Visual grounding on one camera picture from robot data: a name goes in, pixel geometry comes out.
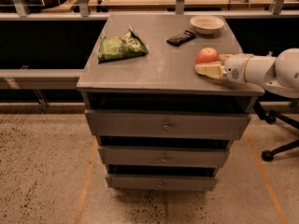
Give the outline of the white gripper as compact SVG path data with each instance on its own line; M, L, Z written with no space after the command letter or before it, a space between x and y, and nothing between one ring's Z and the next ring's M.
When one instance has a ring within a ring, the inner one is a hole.
M201 63L197 64L195 72L198 75L220 79L227 76L230 81L237 83L246 83L245 70L249 59L252 54L239 53L220 54L219 60L224 63Z

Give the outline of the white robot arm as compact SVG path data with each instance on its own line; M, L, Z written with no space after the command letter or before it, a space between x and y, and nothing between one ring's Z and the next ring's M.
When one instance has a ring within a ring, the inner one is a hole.
M283 97L299 98L299 49L286 49L277 57L222 54L217 62L200 63L194 68L202 76L255 84Z

